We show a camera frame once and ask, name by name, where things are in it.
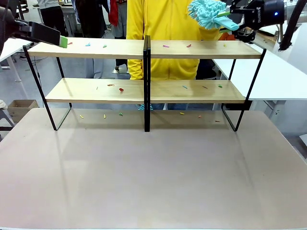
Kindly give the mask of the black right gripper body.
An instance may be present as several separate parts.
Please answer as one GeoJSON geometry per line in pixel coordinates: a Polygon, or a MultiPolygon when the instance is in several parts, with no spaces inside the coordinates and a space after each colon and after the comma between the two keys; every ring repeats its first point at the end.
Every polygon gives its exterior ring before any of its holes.
{"type": "Polygon", "coordinates": [[[248,27],[258,30],[265,26],[284,23],[283,0],[252,0],[248,4],[248,27]]]}

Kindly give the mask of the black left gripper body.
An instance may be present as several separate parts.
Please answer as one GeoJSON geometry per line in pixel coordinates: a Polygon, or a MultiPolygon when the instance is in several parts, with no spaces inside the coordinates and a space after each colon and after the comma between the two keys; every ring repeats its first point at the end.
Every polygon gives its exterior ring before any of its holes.
{"type": "Polygon", "coordinates": [[[27,37],[26,33],[31,31],[29,23],[17,20],[9,8],[0,7],[0,53],[4,48],[4,43],[10,38],[27,37]]]}

